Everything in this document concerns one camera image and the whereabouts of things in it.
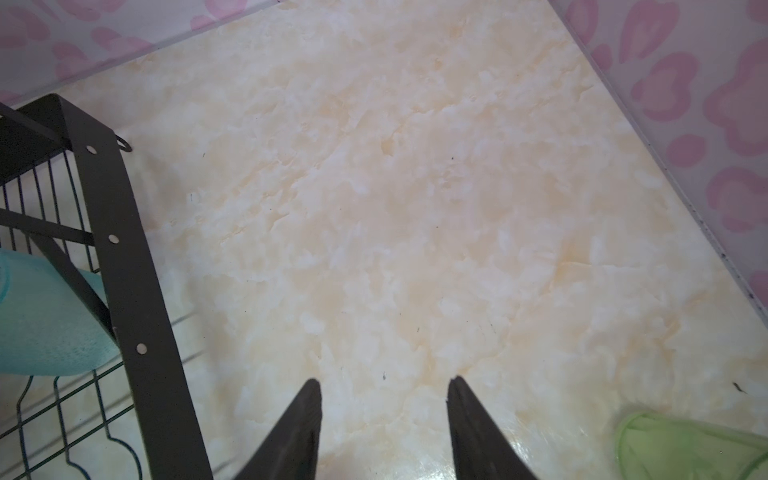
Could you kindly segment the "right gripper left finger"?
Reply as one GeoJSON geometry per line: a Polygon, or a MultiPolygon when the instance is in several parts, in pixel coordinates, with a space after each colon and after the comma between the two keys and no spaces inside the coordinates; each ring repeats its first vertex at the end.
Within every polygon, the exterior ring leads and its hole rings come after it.
{"type": "Polygon", "coordinates": [[[235,479],[314,479],[321,421],[321,385],[309,379],[235,479]]]}

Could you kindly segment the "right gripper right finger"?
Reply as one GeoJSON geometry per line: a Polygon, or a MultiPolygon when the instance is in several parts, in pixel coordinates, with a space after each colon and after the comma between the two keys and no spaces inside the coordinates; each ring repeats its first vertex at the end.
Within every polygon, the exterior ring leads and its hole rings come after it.
{"type": "Polygon", "coordinates": [[[447,413],[458,480],[537,479],[461,376],[449,383],[447,413]]]}

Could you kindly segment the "green cup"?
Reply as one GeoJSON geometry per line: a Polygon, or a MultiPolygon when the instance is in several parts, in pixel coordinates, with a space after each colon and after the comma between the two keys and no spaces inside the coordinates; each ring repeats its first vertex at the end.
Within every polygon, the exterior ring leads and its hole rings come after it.
{"type": "Polygon", "coordinates": [[[616,460],[624,479],[765,479],[767,438],[641,411],[619,424],[616,460]]]}

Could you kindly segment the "teal plastic cup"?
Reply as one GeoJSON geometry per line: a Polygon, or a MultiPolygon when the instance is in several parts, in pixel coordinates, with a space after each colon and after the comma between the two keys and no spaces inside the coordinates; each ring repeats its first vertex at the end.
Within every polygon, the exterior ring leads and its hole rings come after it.
{"type": "Polygon", "coordinates": [[[43,257],[1,251],[1,372],[72,376],[119,355],[115,341],[43,257]]]}

